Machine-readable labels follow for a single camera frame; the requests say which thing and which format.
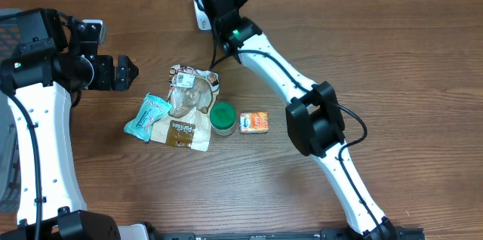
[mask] round container with green lid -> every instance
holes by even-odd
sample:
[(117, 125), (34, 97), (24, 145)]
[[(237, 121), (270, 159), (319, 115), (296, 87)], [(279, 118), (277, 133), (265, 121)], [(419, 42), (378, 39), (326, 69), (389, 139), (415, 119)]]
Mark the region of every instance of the round container with green lid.
[(217, 103), (211, 108), (210, 121), (214, 132), (227, 136), (236, 129), (235, 108), (229, 103)]

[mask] wooden table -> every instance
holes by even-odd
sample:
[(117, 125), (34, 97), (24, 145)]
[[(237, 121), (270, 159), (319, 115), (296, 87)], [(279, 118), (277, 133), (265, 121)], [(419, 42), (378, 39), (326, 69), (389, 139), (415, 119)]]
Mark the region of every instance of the wooden table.
[[(318, 166), (292, 146), (284, 106), (234, 60), (220, 64), (220, 100), (266, 110), (270, 132), (211, 138), (208, 152), (123, 132), (146, 95), (165, 97), (170, 66), (205, 68), (211, 36), (191, 0), (0, 0), (106, 22), (101, 54), (127, 54), (127, 92), (84, 92), (72, 148), (89, 210), (162, 232), (280, 232), (345, 226)], [(483, 0), (250, 0), (241, 11), (302, 73), (337, 90), (369, 138), (352, 148), (361, 177), (396, 225), (428, 239), (483, 234)], [(361, 134), (346, 119), (346, 135)], [(0, 215), (0, 230), (15, 228)]]

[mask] gray plastic crate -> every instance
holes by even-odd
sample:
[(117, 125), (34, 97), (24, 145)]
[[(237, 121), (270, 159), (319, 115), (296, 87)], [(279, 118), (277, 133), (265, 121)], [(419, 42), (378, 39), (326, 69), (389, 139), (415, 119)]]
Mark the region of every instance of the gray plastic crate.
[[(0, 18), (20, 10), (1, 9)], [(15, 19), (0, 21), (0, 60), (9, 58), (20, 43)], [(0, 92), (0, 212), (15, 212), (20, 203), (20, 160), (14, 117)]]

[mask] plastic packaging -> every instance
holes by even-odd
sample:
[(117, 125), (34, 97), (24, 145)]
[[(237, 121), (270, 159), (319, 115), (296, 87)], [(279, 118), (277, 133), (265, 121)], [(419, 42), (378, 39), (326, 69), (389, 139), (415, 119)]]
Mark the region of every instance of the plastic packaging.
[(152, 126), (156, 121), (167, 115), (170, 110), (171, 104), (160, 97), (147, 94), (136, 118), (126, 124), (124, 131), (149, 142)]
[(228, 103), (217, 103), (210, 112), (210, 121), (215, 133), (228, 136), (236, 129), (235, 108)]
[(240, 114), (240, 132), (242, 134), (264, 134), (268, 131), (268, 112), (245, 112)]
[(209, 113), (220, 89), (218, 74), (189, 66), (170, 69), (171, 111), (152, 129), (151, 140), (207, 151), (211, 137)]

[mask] brown and white snack bag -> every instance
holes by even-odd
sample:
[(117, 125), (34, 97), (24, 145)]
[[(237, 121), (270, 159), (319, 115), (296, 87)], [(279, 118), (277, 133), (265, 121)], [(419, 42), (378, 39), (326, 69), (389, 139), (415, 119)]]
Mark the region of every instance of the brown and white snack bag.
[(207, 151), (210, 111), (220, 92), (218, 74), (176, 65), (169, 72), (170, 112), (153, 125), (151, 140)]

